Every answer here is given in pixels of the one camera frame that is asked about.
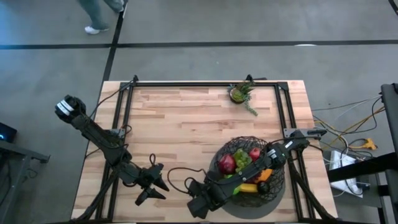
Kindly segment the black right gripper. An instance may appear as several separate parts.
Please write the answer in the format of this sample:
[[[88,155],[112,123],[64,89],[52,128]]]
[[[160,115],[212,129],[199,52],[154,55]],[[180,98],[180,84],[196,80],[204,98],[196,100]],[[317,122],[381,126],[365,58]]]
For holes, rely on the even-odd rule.
[[[199,184],[199,196],[187,203],[192,215],[205,219],[209,207],[222,207],[229,200],[229,187],[226,184],[206,183]]]

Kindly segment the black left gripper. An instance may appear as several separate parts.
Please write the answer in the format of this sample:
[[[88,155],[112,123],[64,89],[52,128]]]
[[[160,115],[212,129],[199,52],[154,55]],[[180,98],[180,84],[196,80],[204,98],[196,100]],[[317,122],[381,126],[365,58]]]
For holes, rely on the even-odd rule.
[[[163,178],[159,177],[155,179],[154,164],[152,164],[149,168],[140,168],[135,165],[124,164],[123,175],[125,176],[125,179],[123,179],[123,185],[125,187],[134,187],[136,185],[139,185],[142,189],[145,189],[135,201],[135,204],[137,206],[140,206],[148,198],[156,198],[162,200],[166,199],[166,197],[156,191],[156,189],[148,188],[152,184],[167,192],[170,191]]]

